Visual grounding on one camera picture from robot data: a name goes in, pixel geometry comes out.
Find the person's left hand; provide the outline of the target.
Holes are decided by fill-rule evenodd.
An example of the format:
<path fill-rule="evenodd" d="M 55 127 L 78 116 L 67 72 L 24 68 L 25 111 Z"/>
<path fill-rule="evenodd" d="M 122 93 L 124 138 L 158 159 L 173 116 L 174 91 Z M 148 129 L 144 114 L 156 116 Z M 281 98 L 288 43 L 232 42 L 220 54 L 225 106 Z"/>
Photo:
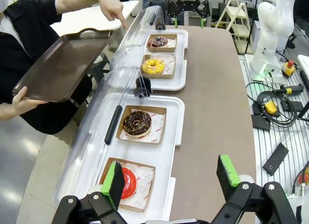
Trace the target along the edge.
<path fill-rule="evenodd" d="M 123 16 L 123 4 L 119 0 L 98 0 L 99 6 L 108 21 L 119 20 L 125 29 L 128 29 Z"/>

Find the person's right hand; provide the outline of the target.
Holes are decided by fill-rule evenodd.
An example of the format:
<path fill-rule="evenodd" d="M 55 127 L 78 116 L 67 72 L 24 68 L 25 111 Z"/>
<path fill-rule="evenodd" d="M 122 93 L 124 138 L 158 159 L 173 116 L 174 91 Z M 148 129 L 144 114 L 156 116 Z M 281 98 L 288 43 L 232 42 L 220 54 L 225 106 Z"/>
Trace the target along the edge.
<path fill-rule="evenodd" d="M 33 100 L 25 98 L 27 87 L 24 86 L 12 101 L 13 111 L 16 115 L 24 114 L 30 110 L 35 109 L 38 105 L 46 104 L 47 101 Z"/>

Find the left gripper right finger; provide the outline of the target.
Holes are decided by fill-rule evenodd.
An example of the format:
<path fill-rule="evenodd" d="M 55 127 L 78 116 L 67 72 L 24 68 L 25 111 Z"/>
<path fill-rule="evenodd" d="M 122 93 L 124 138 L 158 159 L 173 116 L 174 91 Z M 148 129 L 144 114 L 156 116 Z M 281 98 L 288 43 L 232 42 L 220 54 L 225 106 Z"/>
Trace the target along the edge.
<path fill-rule="evenodd" d="M 213 219 L 213 224 L 237 224 L 246 212 L 255 213 L 262 224 L 296 224 L 293 209 L 278 182 L 263 187 L 241 181 L 226 154 L 218 156 L 216 175 L 225 204 Z"/>

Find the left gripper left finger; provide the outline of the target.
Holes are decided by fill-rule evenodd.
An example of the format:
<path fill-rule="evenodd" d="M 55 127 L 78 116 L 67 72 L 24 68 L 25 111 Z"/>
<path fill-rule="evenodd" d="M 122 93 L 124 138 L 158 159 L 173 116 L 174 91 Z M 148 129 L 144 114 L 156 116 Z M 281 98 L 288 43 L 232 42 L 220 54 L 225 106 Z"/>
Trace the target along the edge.
<path fill-rule="evenodd" d="M 90 224 L 99 221 L 101 224 L 124 224 L 126 221 L 119 214 L 125 179 L 121 164 L 111 164 L 102 188 L 79 199 L 76 196 L 65 196 L 61 199 L 54 215 L 56 224 Z"/>

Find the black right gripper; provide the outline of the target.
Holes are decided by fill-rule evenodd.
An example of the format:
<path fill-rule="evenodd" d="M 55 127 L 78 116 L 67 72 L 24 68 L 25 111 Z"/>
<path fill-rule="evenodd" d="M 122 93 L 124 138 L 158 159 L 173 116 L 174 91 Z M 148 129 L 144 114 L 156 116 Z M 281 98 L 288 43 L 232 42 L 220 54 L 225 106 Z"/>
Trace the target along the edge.
<path fill-rule="evenodd" d="M 200 27 L 204 28 L 204 23 L 210 17 L 210 6 L 208 1 L 202 2 L 201 5 L 203 6 L 202 9 L 199 8 L 199 0 L 168 1 L 167 15 L 173 20 L 175 28 L 178 28 L 178 16 L 181 12 L 197 12 L 200 16 Z"/>

